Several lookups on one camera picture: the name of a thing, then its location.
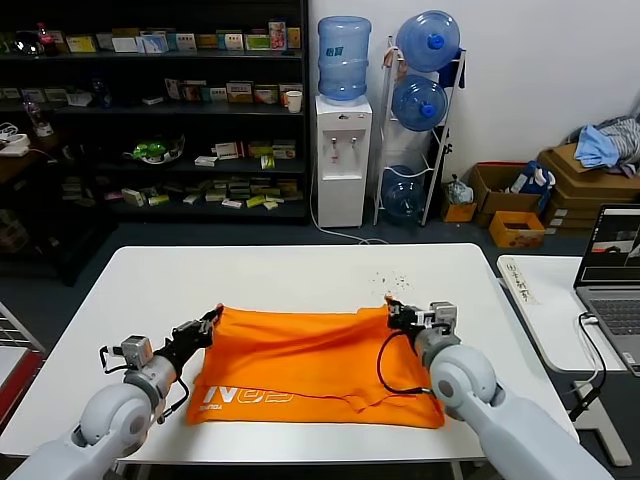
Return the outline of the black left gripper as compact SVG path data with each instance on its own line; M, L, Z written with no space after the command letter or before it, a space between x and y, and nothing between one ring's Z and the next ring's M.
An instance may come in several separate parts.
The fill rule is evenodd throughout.
M214 308L199 319L182 323L172 330L172 337L154 351L172 365L185 365L199 349L206 349L214 342L214 333L220 323L221 309Z

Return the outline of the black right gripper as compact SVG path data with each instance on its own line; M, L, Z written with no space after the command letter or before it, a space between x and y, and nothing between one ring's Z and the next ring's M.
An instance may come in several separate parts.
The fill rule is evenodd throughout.
M400 313L403 309L402 318L399 315L388 317L388 327L390 329L423 329L425 327L425 311L411 305L404 305L401 301L386 296L385 302L390 313Z

